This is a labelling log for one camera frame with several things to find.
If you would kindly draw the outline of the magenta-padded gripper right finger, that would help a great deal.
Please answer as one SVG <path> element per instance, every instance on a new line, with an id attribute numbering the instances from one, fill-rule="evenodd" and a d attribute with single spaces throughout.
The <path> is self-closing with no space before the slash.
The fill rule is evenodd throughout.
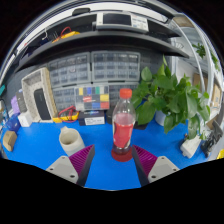
<path id="1" fill-rule="evenodd" d="M 179 170 L 166 156 L 156 157 L 136 145 L 132 146 L 132 156 L 136 165 L 139 182 L 142 186 L 153 183 Z"/>

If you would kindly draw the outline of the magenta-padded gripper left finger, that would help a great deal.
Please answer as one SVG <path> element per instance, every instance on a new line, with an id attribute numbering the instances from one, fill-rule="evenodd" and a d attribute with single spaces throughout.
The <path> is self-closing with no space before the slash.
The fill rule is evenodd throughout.
<path id="1" fill-rule="evenodd" d="M 47 171 L 79 186 L 87 181 L 90 166 L 95 155 L 95 145 L 87 146 L 71 156 L 61 156 Z"/>

